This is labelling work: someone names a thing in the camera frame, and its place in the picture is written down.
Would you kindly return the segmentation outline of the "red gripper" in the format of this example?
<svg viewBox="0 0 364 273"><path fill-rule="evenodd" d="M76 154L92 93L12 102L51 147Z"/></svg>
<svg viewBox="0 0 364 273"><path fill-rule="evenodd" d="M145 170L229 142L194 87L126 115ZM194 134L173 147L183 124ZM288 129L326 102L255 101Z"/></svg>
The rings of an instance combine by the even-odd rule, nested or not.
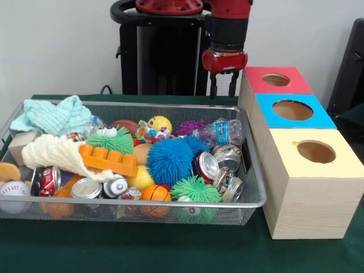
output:
<svg viewBox="0 0 364 273"><path fill-rule="evenodd" d="M206 71L210 72L210 99L217 96L216 74L233 71L229 84L229 96L235 96L237 80L240 70L248 61L248 54L245 50L241 52L218 52L207 49L202 53L202 65Z"/></svg>

